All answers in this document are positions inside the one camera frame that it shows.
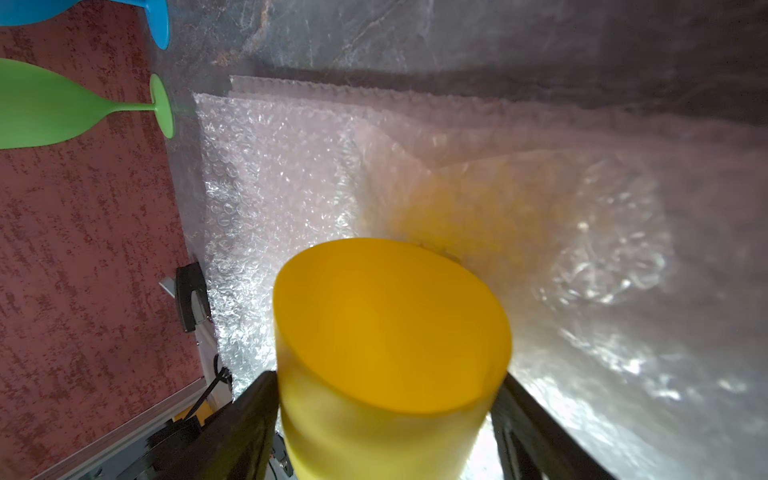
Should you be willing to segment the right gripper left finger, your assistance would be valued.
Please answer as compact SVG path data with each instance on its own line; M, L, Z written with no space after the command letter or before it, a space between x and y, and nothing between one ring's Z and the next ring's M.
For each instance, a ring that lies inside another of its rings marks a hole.
M262 373L202 434L153 460L155 479L278 479L273 443L277 373Z

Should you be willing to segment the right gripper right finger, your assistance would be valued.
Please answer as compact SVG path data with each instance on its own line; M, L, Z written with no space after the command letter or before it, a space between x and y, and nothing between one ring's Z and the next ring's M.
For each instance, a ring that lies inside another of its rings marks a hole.
M506 479L614 480L510 374L491 420Z

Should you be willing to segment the yellow glass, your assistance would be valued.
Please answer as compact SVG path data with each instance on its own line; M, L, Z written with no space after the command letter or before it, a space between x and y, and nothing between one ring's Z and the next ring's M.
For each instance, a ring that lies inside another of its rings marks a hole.
M507 374L489 287L402 242L311 247L273 289L288 454L301 479L457 479Z

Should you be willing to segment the light green wine glass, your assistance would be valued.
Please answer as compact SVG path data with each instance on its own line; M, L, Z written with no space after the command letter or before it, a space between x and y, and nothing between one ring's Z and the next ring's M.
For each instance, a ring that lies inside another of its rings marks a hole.
M116 112L148 111L167 138L175 134L173 112L159 75L149 82L150 103L101 97L53 71L10 59L1 61L1 148L53 145L82 135Z

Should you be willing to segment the blue glass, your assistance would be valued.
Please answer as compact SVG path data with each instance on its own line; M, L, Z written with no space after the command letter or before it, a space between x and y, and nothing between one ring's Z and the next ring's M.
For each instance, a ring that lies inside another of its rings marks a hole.
M1 0L1 26L23 27L47 22L64 13L87 4L96 8L103 6L110 13L126 13L130 17L141 17L155 46L167 50L171 43L171 20L168 2L114 1L121 7L106 7L105 1L75 0Z

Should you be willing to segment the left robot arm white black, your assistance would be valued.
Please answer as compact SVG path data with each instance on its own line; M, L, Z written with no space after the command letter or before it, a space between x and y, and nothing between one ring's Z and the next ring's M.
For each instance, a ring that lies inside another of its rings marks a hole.
M207 283L200 263L178 267L175 276L166 277L160 286L174 299L182 330L192 334L197 343L207 384L206 397L199 402L198 412L203 402L216 412L233 400L232 374L220 357Z

